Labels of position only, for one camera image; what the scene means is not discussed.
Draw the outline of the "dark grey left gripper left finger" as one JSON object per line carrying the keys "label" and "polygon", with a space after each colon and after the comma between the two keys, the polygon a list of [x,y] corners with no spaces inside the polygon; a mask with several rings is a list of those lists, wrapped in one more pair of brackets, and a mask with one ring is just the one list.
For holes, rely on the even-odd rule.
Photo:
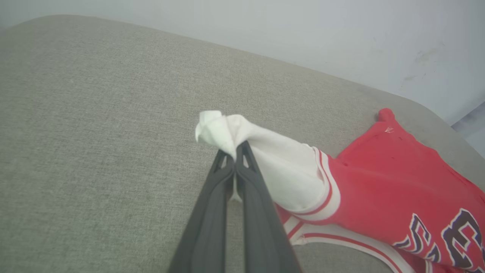
{"label": "dark grey left gripper left finger", "polygon": [[234,160],[218,151],[168,272],[225,272],[227,203],[234,173]]}

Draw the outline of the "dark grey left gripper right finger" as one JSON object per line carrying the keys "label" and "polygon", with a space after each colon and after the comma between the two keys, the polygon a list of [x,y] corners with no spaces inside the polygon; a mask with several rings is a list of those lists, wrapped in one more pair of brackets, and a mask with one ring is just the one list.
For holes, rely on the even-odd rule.
{"label": "dark grey left gripper right finger", "polygon": [[244,208],[245,271],[301,273],[301,266],[247,141],[237,147],[235,175]]}

